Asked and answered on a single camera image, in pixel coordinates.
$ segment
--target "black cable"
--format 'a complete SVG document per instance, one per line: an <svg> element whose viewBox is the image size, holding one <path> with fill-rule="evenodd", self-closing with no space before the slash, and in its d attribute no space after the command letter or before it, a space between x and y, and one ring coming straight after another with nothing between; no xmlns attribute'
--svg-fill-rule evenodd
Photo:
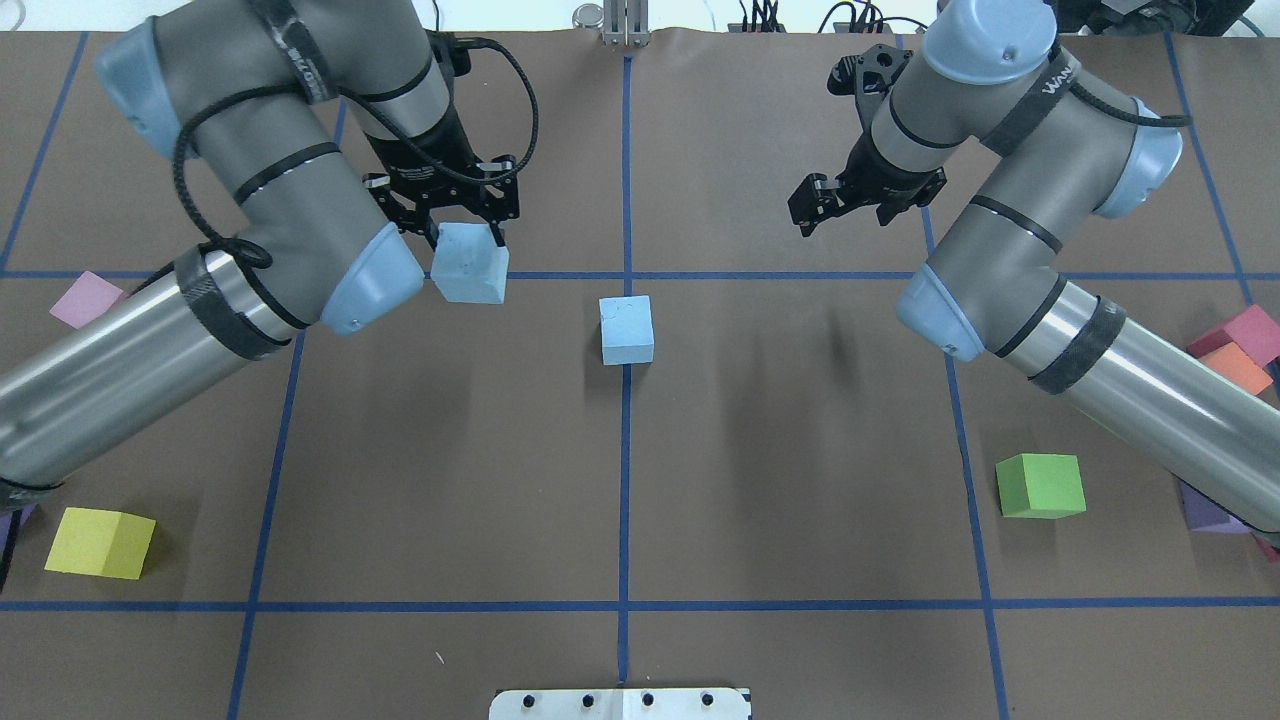
<svg viewBox="0 0 1280 720"><path fill-rule="evenodd" d="M902 15L893 15L892 18L881 18L879 19L879 24L883 27L884 23L887 23L890 20L905 20L905 22L909 22L909 23L915 23L918 27L922 27L924 29L929 29L929 26L922 23L920 20L918 20L915 18L904 18Z"/></svg>
<svg viewBox="0 0 1280 720"><path fill-rule="evenodd" d="M364 108L365 111L372 115L374 119L376 119L379 123L383 124L383 127L385 127L392 135L394 135L397 140L404 142L413 151L415 155L417 155L422 161L430 164L433 168L439 170L445 177L453 178L454 181L466 184L476 184L476 186L498 184L509 178L513 178L516 173L525 169L525 167L529 164L529 160L532 159L534 156L534 150L538 147L538 126L539 126L538 97L534 95L534 86L531 82L529 82L529 76L525 74L525 69L520 67L520 61L516 60L516 56L512 55L509 50L503 47L502 44L485 37L470 37L460 42L468 42L471 47L485 47L500 53L504 58L507 58L507 61L511 63L511 67L516 70L516 74L520 76L520 82L524 83L525 91L529 94L529 108L530 113L532 114L532 123L529 131L529 149L525 151L525 156L521 158L520 161L516 163L516 165L512 167L512 169L507 170L506 173L502 173L492 178L474 178L471 176L465 176L451 168L447 168L440 160L431 158L430 155L424 152L421 147L415 145L413 140L408 137L408 135L404 133L404 131L401 129L399 126L394 123L394 120L388 118L381 110L375 108L371 102L369 102L367 100L365 100L358 94L351 90L339 87L338 91L343 96L348 97L349 100ZM288 94L301 95L302 88L297 83L285 83L285 85L255 87L251 90L244 90L241 92L228 95L227 97L223 97L221 100L214 102L212 105L209 105L204 110L192 115L192 118L187 120L182 126L182 129L178 132L178 140L174 142L174 152L173 152L173 167L172 167L173 186L174 191L178 195L178 201L182 204L183 211L187 213L187 218L189 218L192 224L196 225L196 228L201 232L201 234L204 234L209 240L209 242L201 245L201 249L204 251L221 250L228 255L234 256L238 261L242 261L246 265L256 269L265 269L271 266L271 255L264 247L239 237L223 237L216 229L214 229L214 227L209 223L209 220L205 219L204 214L201 214L200 208L196 206L196 201L191 197L191 190L187 187L187 170L186 170L187 150L192 145L196 129L205 120L212 118L218 113L221 113L223 110L227 110L234 105L244 102L246 100L253 100L256 97L269 97L274 95L288 95ZM157 279L163 278L165 274L170 272L173 272L173 263L169 263L164 268L152 273L152 275L146 281L143 281L142 284L140 284L137 288L134 288L133 292L137 293L138 291L143 290L145 287L156 282Z"/></svg>
<svg viewBox="0 0 1280 720"><path fill-rule="evenodd" d="M264 269L271 266L271 255L264 250L261 246L242 240L238 237L223 237L214 229L209 220L200 213L196 206L196 201L191 197L191 190L187 188L187 149L191 147L192 140L198 128L205 120L212 118L218 113L227 110L234 105L244 102L246 100L253 100L256 97L269 97L273 95L301 95L302 88L296 83L288 85L273 85L266 87L255 87L252 90L243 90L223 97L221 100L209 105L204 110L196 113L187 120L182 129L178 132L178 140L174 142L173 151L173 188L178 193L178 201L182 204L182 209L191 218L191 222L196 225L196 229L201 232L209 242L202 245L204 250L221 250L228 255L233 255L237 260L246 263L251 268ZM157 275L152 275L147 282L142 284L146 287L151 282L155 282Z"/></svg>
<svg viewBox="0 0 1280 720"><path fill-rule="evenodd" d="M840 0L840 3L832 5L831 9L827 10L827 14L822 18L822 24L818 26L818 35L822 35L822 31L827 29L827 20L829 20L831 15L833 15L836 10L844 5L849 5L849 24L854 24L854 22L858 20L858 5L854 5L849 0Z"/></svg>
<svg viewBox="0 0 1280 720"><path fill-rule="evenodd" d="M14 510L9 515L9 532L5 533L4 551L0 552L0 592L4 592L4 582L9 578L9 566L13 564L13 550L18 546L18 527L22 524L22 510Z"/></svg>
<svg viewBox="0 0 1280 720"><path fill-rule="evenodd" d="M1083 100L1087 105L1105 113L1117 120L1124 120L1134 126L1144 126L1151 128L1184 128L1192 124L1190 115L1161 115L1158 118L1146 118L1143 115L1135 115L1111 105L1106 100L1102 100L1097 95L1093 95L1088 90L1080 86L1080 83L1071 83L1071 95Z"/></svg>
<svg viewBox="0 0 1280 720"><path fill-rule="evenodd" d="M445 167L444 163L428 155L421 147L413 143L413 138L411 138L403 129L401 129L401 127L397 126L394 120L392 120L381 110L375 108L372 102L361 97L360 94L346 87L339 87L338 92L344 97L349 99L352 102L364 108L366 113L372 115L372 118L378 120L384 128L387 128L388 132L394 135L397 140L407 145L408 149L415 155L417 155L417 158L421 161L431 165L433 168L439 170L443 176L465 184L476 184L476 186L498 184L516 177L516 173L525 169L525 165L527 165L529 160L532 159L534 156L534 150L538 147L538 126L539 126L538 96L534 95L534 85L529 82L529 76L526 76L525 69L520 67L520 61L516 60L516 56L512 55L509 50L503 47L502 44L498 42L497 40L489 40L488 37L465 37L465 38L458 38L458 44L460 45L466 44L468 47L484 47L489 50L497 50L498 53L500 53L507 59L507 61L511 63L511 67L512 69L516 70L516 74L520 76L520 82L525 86L525 92L529 94L529 110L530 114L532 115L532 123L530 124L529 129L529 149L525 150L525 156L521 158L520 161L515 164L515 167L512 167L506 173L502 173L500 176L494 176L492 178L474 178L471 176L465 176L457 170L453 170L452 168Z"/></svg>

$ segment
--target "light blue cube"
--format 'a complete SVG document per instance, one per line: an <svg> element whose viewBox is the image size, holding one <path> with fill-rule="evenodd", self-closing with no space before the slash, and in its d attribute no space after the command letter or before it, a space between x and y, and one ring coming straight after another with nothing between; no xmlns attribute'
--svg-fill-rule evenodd
<svg viewBox="0 0 1280 720"><path fill-rule="evenodd" d="M605 365L653 363L653 313L649 296L600 300L600 341Z"/></svg>
<svg viewBox="0 0 1280 720"><path fill-rule="evenodd" d="M511 252L498 247L483 223L440 223L431 282L449 302L502 305Z"/></svg>

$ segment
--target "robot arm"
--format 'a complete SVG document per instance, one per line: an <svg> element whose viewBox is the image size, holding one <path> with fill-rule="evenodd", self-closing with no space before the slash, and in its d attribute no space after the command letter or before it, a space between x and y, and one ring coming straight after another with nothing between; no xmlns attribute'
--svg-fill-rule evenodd
<svg viewBox="0 0 1280 720"><path fill-rule="evenodd" d="M927 205L954 149L979 138L1004 159L899 318L960 360L1007 360L1280 546L1280 413L1051 266L1089 214L1123 217L1164 182L1187 120L1080 69L1041 3L952 0L922 55L877 46L832 70L864 132L835 181L812 174L791 196L801 233L859 206L887 224Z"/></svg>
<svg viewBox="0 0 1280 720"><path fill-rule="evenodd" d="M480 163L453 106L467 50L492 45L425 32L408 0L200 0L108 47L96 61L104 87L173 163L209 242L0 375L0 511L38 502L307 325L349 334L415 295L424 272L401 231L434 245L433 209L466 208L502 245L529 155ZM339 94L358 105L387 176L362 182L311 113ZM196 152L250 220L232 238L184 196L182 167Z"/></svg>

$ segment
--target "pink cube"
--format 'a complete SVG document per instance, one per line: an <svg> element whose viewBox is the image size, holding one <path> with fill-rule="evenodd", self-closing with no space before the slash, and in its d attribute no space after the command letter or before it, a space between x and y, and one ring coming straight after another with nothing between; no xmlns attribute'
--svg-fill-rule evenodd
<svg viewBox="0 0 1280 720"><path fill-rule="evenodd" d="M49 314L81 329L124 300L125 295L128 293L93 273L84 273L49 309Z"/></svg>
<svg viewBox="0 0 1280 720"><path fill-rule="evenodd" d="M1265 368L1280 357L1280 324L1257 305L1249 305L1244 313L1201 336L1187 346L1192 357L1203 357L1210 352L1234 342L1249 359Z"/></svg>

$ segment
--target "green cube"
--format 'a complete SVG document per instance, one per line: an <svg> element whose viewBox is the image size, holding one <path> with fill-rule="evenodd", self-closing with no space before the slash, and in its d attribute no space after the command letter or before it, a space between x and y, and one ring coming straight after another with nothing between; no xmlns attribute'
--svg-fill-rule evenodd
<svg viewBox="0 0 1280 720"><path fill-rule="evenodd" d="M996 465L1005 518L1056 520L1084 512L1080 464L1074 455L1025 452Z"/></svg>

